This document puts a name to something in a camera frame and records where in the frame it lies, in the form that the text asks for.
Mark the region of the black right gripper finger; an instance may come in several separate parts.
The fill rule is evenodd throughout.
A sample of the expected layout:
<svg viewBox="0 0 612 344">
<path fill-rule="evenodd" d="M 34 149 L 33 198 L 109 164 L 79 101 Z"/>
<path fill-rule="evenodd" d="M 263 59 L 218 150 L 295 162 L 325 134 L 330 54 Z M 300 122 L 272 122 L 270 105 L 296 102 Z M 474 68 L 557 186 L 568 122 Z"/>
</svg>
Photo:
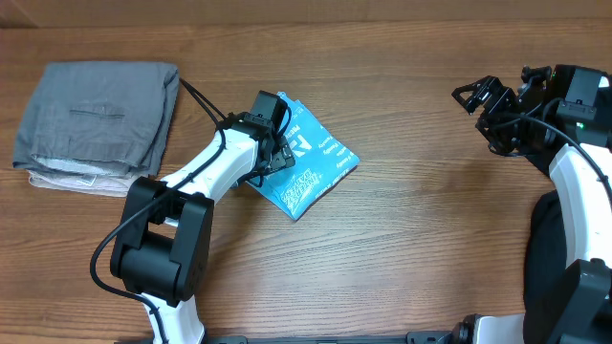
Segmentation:
<svg viewBox="0 0 612 344">
<path fill-rule="evenodd" d="M 498 77 L 488 75 L 468 85 L 454 89 L 451 96 L 470 114 L 501 88 Z"/>
<path fill-rule="evenodd" d="M 525 84 L 540 85 L 547 83 L 552 77 L 553 69 L 550 66 L 531 68 L 524 66 L 521 71 L 521 80 Z"/>
</svg>

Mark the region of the light blue printed t-shirt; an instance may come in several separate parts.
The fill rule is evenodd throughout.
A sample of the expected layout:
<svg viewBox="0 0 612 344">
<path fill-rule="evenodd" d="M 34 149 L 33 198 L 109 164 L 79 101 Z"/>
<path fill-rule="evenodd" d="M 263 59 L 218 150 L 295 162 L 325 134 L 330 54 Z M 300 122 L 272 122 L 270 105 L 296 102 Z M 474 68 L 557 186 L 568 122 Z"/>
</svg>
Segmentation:
<svg viewBox="0 0 612 344">
<path fill-rule="evenodd" d="M 292 220 L 298 220 L 317 199 L 354 170 L 360 159 L 337 140 L 298 100 L 283 92 L 291 116 L 283 119 L 284 137 L 289 143 L 295 165 L 248 184 Z"/>
</svg>

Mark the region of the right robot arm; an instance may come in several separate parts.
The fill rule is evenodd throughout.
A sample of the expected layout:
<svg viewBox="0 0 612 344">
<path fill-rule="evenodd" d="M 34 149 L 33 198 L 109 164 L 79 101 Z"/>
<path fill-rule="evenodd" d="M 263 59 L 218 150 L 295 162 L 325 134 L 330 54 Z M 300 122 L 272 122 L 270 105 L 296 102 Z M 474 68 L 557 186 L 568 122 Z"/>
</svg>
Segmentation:
<svg viewBox="0 0 612 344">
<path fill-rule="evenodd" d="M 611 339 L 611 77 L 577 65 L 524 67 L 512 89 L 488 75 L 453 98 L 489 150 L 523 158 L 554 190 L 537 201 L 520 314 L 474 314 L 447 343 L 607 343 Z"/>
</svg>

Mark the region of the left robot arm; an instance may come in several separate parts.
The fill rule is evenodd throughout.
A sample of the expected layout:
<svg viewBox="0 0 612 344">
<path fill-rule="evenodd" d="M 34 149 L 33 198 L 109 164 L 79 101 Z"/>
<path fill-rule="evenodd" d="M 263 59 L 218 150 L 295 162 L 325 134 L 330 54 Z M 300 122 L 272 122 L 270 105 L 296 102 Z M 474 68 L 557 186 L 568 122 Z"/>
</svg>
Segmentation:
<svg viewBox="0 0 612 344">
<path fill-rule="evenodd" d="M 195 293 L 204 279 L 213 211 L 226 192 L 291 167 L 284 133 L 291 110 L 261 91 L 252 108 L 220 121 L 213 141 L 163 181 L 130 187 L 110 259 L 110 271 L 143 303 L 154 343 L 203 343 Z"/>
</svg>

